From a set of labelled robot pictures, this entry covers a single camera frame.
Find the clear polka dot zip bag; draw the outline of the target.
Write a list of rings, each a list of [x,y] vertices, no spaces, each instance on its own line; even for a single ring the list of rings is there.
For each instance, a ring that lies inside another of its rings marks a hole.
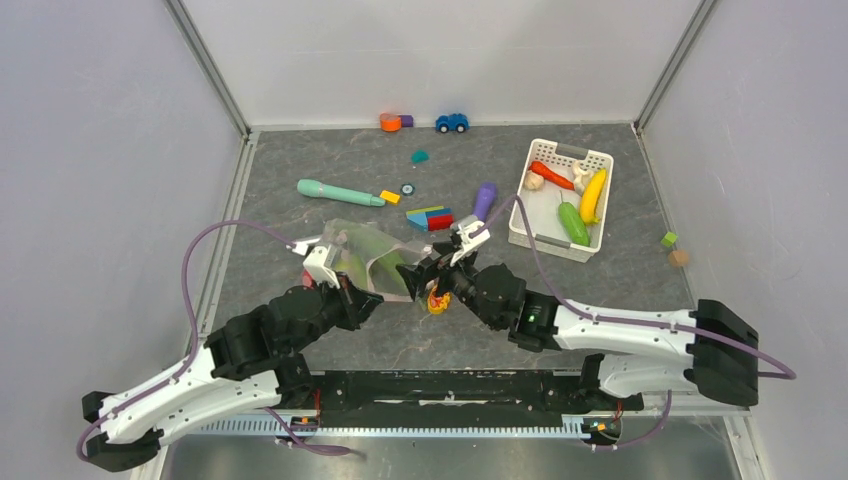
[[[322,235],[304,249],[303,268],[317,284],[341,285],[341,276],[360,290],[387,302],[410,302],[398,265],[415,265],[432,252],[420,241],[404,242],[373,223],[333,219]]]

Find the orange round toy slice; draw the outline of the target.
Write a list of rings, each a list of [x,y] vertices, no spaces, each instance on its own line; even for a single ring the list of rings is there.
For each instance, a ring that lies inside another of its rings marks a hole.
[[[452,295],[450,292],[437,295],[437,290],[438,288],[433,286],[429,291],[426,301],[427,310],[432,315],[443,314],[449,308],[452,301]]]

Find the purple toy microphone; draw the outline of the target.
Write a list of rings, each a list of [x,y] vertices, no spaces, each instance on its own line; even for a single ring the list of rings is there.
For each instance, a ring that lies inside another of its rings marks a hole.
[[[484,182],[477,190],[472,215],[485,222],[497,198],[497,187],[493,182]]]

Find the white toy mushroom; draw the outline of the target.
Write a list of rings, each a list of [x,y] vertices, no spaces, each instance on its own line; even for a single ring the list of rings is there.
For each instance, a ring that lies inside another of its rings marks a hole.
[[[591,170],[584,169],[579,161],[575,161],[572,163],[572,174],[574,190],[579,195],[583,195],[593,177],[593,172]]]

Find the blue red green brick stack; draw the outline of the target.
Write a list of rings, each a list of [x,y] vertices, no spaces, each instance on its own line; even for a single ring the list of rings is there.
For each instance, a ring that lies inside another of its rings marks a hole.
[[[454,223],[453,212],[444,206],[432,206],[406,212],[408,223],[421,231],[449,229]]]

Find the small green cube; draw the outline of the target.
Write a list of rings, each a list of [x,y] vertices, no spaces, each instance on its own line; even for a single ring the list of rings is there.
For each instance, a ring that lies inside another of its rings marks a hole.
[[[668,231],[661,239],[661,244],[664,247],[674,249],[677,245],[678,235],[675,232]]]

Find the white perforated plastic basket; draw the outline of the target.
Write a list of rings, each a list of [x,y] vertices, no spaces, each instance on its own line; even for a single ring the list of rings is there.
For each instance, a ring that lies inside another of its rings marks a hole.
[[[584,169],[591,170],[593,175],[601,169],[607,170],[607,179],[596,209],[600,221],[586,225],[591,240],[589,247],[571,243],[557,215],[561,202],[570,202],[579,210],[582,195],[546,180],[538,191],[523,188],[524,175],[530,171],[529,166],[533,161],[545,163],[551,170],[570,181],[573,180],[572,163],[575,161],[579,161]],[[530,144],[517,190],[524,202],[530,228],[525,228],[519,208],[513,206],[509,216],[508,241],[528,248],[530,241],[534,240],[537,249],[543,253],[580,263],[588,262],[602,246],[613,167],[614,159],[607,153],[540,138],[534,139]]]

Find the short green toy gourd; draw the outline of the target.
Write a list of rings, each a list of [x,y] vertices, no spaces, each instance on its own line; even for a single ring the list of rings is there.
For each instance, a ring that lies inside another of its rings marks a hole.
[[[587,227],[572,203],[561,202],[557,208],[557,215],[571,243],[584,247],[590,246],[591,240]]]

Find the tan wooden cube right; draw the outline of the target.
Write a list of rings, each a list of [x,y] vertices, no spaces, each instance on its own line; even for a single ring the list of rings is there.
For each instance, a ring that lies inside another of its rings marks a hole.
[[[690,256],[686,250],[675,249],[668,254],[668,262],[676,268],[686,267],[690,262]]]

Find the red toy chili pepper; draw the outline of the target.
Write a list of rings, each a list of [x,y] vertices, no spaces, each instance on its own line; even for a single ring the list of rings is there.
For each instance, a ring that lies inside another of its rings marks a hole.
[[[529,170],[541,176],[544,180],[551,182],[560,188],[572,191],[575,190],[575,186],[572,181],[554,172],[543,162],[533,161],[529,166]]]

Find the yellow small brick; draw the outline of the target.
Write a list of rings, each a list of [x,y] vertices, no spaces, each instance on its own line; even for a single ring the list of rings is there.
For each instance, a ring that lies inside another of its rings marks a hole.
[[[400,201],[400,198],[401,198],[401,196],[399,194],[388,191],[388,190],[383,190],[380,193],[379,197],[382,200],[384,200],[385,202],[390,203],[392,205],[397,205]]]

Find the teal small block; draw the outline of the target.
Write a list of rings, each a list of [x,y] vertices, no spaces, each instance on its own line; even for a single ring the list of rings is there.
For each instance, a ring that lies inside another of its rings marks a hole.
[[[427,161],[428,159],[429,159],[429,154],[426,151],[423,151],[423,150],[416,151],[411,155],[411,162],[413,164],[422,163],[422,162]]]

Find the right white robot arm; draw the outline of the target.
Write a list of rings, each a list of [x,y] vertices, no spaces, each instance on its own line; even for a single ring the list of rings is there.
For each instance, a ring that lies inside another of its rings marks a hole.
[[[720,301],[666,312],[562,304],[528,289],[504,264],[478,270],[472,258],[453,262],[450,255],[396,270],[412,298],[448,293],[521,349],[589,351],[577,392],[591,408],[666,390],[737,407],[759,402],[759,335]]]

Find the yellow toy banana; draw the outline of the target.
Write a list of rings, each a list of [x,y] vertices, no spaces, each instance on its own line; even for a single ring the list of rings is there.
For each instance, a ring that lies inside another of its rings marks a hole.
[[[607,179],[607,170],[596,172],[584,189],[579,206],[579,216],[585,225],[593,225],[600,221],[596,214],[597,204]]]

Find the white toy garlic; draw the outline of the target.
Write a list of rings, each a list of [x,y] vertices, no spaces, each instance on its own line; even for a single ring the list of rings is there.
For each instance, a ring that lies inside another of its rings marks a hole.
[[[524,189],[528,191],[538,191],[544,186],[544,184],[545,179],[541,175],[533,171],[527,171],[525,173],[523,180]]]

